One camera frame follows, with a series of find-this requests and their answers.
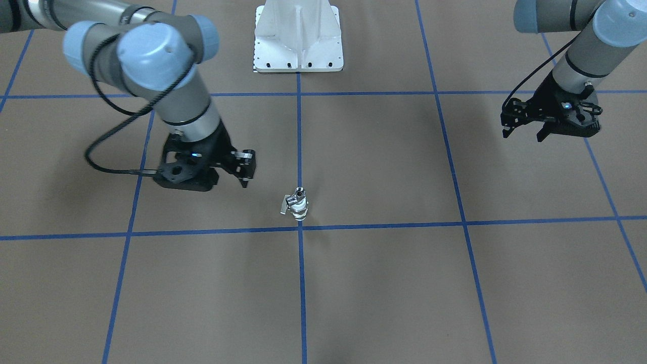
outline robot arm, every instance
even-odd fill
[[[5,0],[0,10],[0,32],[67,30],[63,51],[75,69],[151,102],[170,134],[159,168],[139,174],[162,187],[197,191],[217,184],[215,168],[236,176],[243,187],[254,177],[255,152],[231,145],[195,66],[218,50],[217,31],[206,17],[117,0]]]
[[[520,32],[581,32],[532,98],[506,101],[501,113],[503,137],[532,121],[544,123],[537,134],[540,142],[552,133],[595,135],[602,113],[595,88],[647,40],[647,2],[518,0],[514,22]]]

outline white plastic bracket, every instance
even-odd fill
[[[254,34],[257,72],[344,68],[339,9],[328,0],[267,0],[256,9]]]

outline black cable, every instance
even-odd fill
[[[90,154],[93,152],[93,150],[101,143],[103,143],[106,139],[112,137],[114,134],[118,133],[121,129],[124,129],[126,126],[130,125],[133,121],[137,120],[139,117],[148,114],[152,109],[155,104],[160,102],[166,95],[171,93],[177,85],[184,80],[187,74],[191,71],[193,68],[193,64],[195,63],[195,53],[193,54],[193,58],[189,65],[187,66],[186,70],[172,83],[169,87],[167,87],[165,90],[162,91],[159,95],[157,95],[153,100],[151,100],[146,106],[144,106],[142,109],[140,109],[138,112],[133,113],[132,116],[130,116],[128,119],[125,121],[121,122],[119,125],[115,126],[114,128],[110,129],[107,131],[105,134],[101,135],[97,140],[95,140],[90,146],[87,147],[85,150],[85,154],[83,155],[85,157],[85,161],[94,169],[105,172],[105,173],[112,173],[112,174],[134,174],[136,176],[150,176],[154,174],[156,171],[155,170],[146,170],[146,169],[131,169],[131,170],[115,170],[111,168],[104,168],[98,164],[96,164],[92,158],[90,157]]]
[[[534,71],[533,71],[533,72],[531,72],[528,76],[526,76],[526,78],[524,78],[524,79],[523,79],[523,81],[521,81],[521,82],[517,85],[517,87],[515,87],[515,88],[512,90],[512,92],[508,95],[508,97],[505,99],[505,101],[503,102],[503,105],[501,105],[501,110],[505,111],[505,106],[508,104],[508,101],[510,101],[510,99],[512,98],[512,96],[514,95],[514,93],[515,93],[515,92],[517,92],[517,91],[519,90],[519,88],[521,88],[521,86],[523,86],[523,84],[525,84],[526,82],[528,82],[528,80],[530,80],[530,79],[531,79],[531,78],[532,78],[532,77],[533,77],[537,72],[539,72],[539,71],[540,71],[542,68],[544,68],[548,63],[550,63],[553,59],[555,59],[555,57],[559,56],[559,55],[560,55],[562,52],[564,52],[568,47],[570,47],[570,46],[571,46],[571,44],[573,44],[573,42],[577,39],[577,37],[578,37],[578,36],[579,36],[579,34],[578,34],[577,36],[575,36],[573,39],[571,39],[568,43],[566,43],[562,48],[560,48],[560,50],[559,50],[559,51],[557,51],[557,52],[556,52],[556,53],[554,53],[552,56],[550,56],[550,57],[549,57],[546,61],[544,61],[541,65],[539,65],[539,67],[535,68],[535,69],[534,69]]]
[[[111,36],[110,38],[107,38],[103,40],[99,45],[96,46],[94,49],[94,52],[92,52],[92,55],[90,56],[90,65],[89,65],[89,70],[88,70],[88,75],[90,76],[90,80],[92,80],[92,86],[94,87],[94,90],[96,93],[101,97],[103,101],[105,101],[106,104],[110,105],[111,108],[119,111],[120,113],[128,116],[133,116],[135,113],[132,111],[128,111],[125,109],[120,108],[117,106],[115,103],[110,101],[108,97],[104,94],[104,92],[99,88],[99,83],[98,80],[96,79],[96,73],[94,70],[94,63],[96,61],[96,57],[99,55],[101,50],[108,46],[110,43],[114,42],[117,38],[119,37],[119,34],[115,34],[114,36]]]

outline light blue cap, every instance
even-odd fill
[[[85,35],[90,31],[93,26],[101,24],[95,21],[79,21],[67,29],[65,37],[63,38],[63,54],[67,61],[77,71],[88,76],[85,63],[83,62],[83,43]]]
[[[647,1],[607,0],[593,16],[593,30],[612,47],[627,48],[647,40]]]
[[[517,0],[514,5],[514,27],[521,33],[539,33],[537,0]]]
[[[218,48],[220,47],[220,36],[218,35],[218,30],[206,16],[193,14],[189,14],[189,16],[194,18],[195,22],[198,23],[198,27],[200,27],[200,31],[203,36],[204,52],[203,58],[200,62],[212,59],[215,57],[216,53],[218,53]]]
[[[193,60],[180,32],[164,23],[146,23],[126,33],[117,45],[117,57],[126,76],[147,89],[163,91]],[[195,65],[176,87],[195,75]]]

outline white base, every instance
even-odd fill
[[[264,8],[265,5],[256,8],[256,24]],[[331,8],[337,23],[340,24],[339,9],[337,6],[331,6]],[[303,53],[302,64],[299,64],[297,52]],[[302,50],[289,49],[279,39],[257,37],[254,42],[254,72],[337,72],[343,68],[344,52],[341,36],[320,39],[310,48]]]

